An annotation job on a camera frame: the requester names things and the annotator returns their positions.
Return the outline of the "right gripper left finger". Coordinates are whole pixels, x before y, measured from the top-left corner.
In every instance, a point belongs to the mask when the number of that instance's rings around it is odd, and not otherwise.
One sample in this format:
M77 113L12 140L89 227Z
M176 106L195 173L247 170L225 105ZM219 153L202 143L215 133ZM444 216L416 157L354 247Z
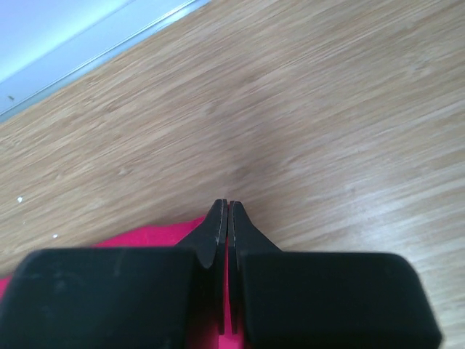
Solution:
M1 299L3 348L209 348L225 330L225 200L180 242L41 249Z

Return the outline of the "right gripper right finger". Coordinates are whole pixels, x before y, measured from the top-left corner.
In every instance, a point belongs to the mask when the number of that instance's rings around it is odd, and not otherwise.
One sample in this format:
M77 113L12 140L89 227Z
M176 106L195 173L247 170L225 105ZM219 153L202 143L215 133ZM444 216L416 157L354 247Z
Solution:
M413 266L383 252L285 252L228 209L232 325L250 348L438 348Z

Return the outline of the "red t shirt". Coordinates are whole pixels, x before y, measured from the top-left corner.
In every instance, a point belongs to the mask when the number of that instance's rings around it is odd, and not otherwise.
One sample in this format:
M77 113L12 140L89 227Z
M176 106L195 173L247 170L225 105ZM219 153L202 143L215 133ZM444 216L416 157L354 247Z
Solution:
M243 348L231 315L188 288L178 244L200 220L149 225L91 247L31 252L1 280L3 348Z

